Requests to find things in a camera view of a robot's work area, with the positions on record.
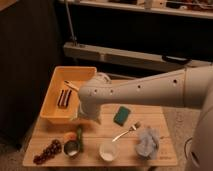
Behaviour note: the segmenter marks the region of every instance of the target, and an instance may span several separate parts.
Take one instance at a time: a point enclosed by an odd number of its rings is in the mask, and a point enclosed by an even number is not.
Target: wooden tabletop
[[[101,109],[101,125],[90,121],[83,124],[84,152],[75,158],[67,157],[63,152],[55,158],[48,160],[41,166],[45,167],[110,167],[110,166],[175,166],[177,157],[169,135],[167,124],[161,107],[123,105],[131,110],[123,127],[113,122],[113,117],[121,105],[107,104]],[[141,121],[141,128],[131,132],[117,141],[119,154],[113,162],[105,162],[99,156],[101,142],[110,140],[116,135],[128,130],[137,121]],[[53,125],[47,120],[38,118],[32,138],[24,156],[24,166],[36,166],[33,163],[34,155],[38,155],[53,139],[62,140],[63,134],[76,130],[76,124]],[[138,132],[145,127],[157,129],[160,133],[160,147],[157,159],[143,161],[135,152],[135,146],[139,143]]]

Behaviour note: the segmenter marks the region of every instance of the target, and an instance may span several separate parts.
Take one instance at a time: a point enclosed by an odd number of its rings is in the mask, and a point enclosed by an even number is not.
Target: orange plastic bin
[[[72,91],[68,107],[65,109],[58,108],[57,102],[62,89],[68,89],[64,81],[70,81],[74,85],[80,86],[91,79],[97,72],[95,67],[56,67],[50,81],[41,111],[41,118],[49,120],[53,124],[70,123],[74,118],[79,105],[78,94]]]

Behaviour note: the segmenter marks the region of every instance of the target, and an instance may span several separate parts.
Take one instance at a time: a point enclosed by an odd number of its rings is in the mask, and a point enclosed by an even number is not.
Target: black wall
[[[20,0],[0,12],[0,137],[18,143],[39,114],[60,36],[53,1]]]

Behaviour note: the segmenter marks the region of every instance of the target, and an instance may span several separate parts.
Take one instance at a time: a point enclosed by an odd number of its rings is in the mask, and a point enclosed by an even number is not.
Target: bunch of grapes
[[[43,150],[40,155],[34,157],[33,162],[35,164],[43,164],[45,161],[54,158],[56,154],[61,153],[62,145],[61,142],[57,139],[53,140],[52,143]]]

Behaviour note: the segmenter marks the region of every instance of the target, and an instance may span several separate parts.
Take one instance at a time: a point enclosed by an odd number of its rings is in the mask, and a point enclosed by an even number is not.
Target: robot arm
[[[79,111],[95,120],[106,103],[201,108],[212,75],[213,67],[202,67],[112,84],[106,74],[98,73],[80,88]]]

